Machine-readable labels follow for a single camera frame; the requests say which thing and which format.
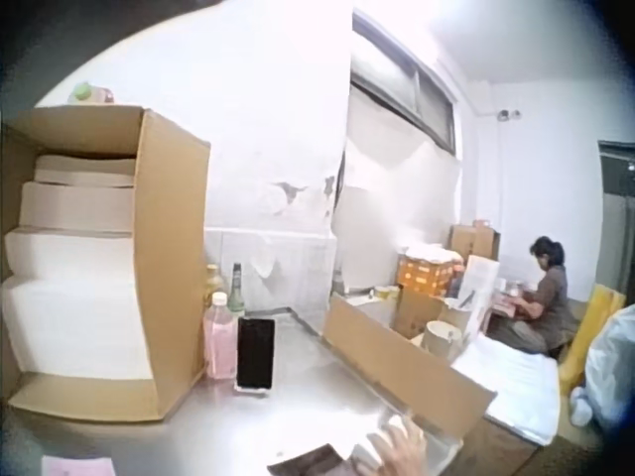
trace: pink paper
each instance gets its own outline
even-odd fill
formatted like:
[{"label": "pink paper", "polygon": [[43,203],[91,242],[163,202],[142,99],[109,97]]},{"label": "pink paper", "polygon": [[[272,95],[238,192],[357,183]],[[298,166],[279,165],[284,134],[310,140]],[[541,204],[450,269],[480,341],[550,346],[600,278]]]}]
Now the pink paper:
[{"label": "pink paper", "polygon": [[63,459],[42,457],[42,476],[116,476],[110,458]]}]

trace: orange crate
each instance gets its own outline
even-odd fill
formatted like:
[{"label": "orange crate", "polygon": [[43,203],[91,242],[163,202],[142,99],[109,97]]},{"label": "orange crate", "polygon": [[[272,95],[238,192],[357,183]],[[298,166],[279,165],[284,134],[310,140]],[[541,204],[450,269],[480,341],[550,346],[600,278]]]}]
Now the orange crate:
[{"label": "orange crate", "polygon": [[451,278],[452,262],[432,263],[406,256],[399,262],[397,283],[416,293],[443,298]]}]

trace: white bottle cap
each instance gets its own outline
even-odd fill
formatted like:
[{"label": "white bottle cap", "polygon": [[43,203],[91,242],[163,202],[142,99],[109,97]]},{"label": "white bottle cap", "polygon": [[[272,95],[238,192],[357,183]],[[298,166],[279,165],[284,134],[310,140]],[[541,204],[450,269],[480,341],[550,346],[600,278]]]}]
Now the white bottle cap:
[{"label": "white bottle cap", "polygon": [[217,291],[211,295],[211,303],[213,305],[227,305],[227,294]]}]

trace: doorway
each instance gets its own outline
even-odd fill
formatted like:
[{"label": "doorway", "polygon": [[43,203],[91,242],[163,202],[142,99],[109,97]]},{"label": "doorway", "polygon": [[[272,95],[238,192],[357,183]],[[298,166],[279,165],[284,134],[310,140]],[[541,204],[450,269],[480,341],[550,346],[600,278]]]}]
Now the doorway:
[{"label": "doorway", "polygon": [[635,302],[635,144],[599,143],[603,218],[595,281]]}]

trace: black phone screen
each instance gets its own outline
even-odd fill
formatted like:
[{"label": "black phone screen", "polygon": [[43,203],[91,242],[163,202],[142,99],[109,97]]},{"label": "black phone screen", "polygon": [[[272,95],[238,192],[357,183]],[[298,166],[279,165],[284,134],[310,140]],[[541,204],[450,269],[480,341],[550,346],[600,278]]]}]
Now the black phone screen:
[{"label": "black phone screen", "polygon": [[242,389],[271,389],[274,371],[276,322],[272,319],[238,319],[238,371]]}]

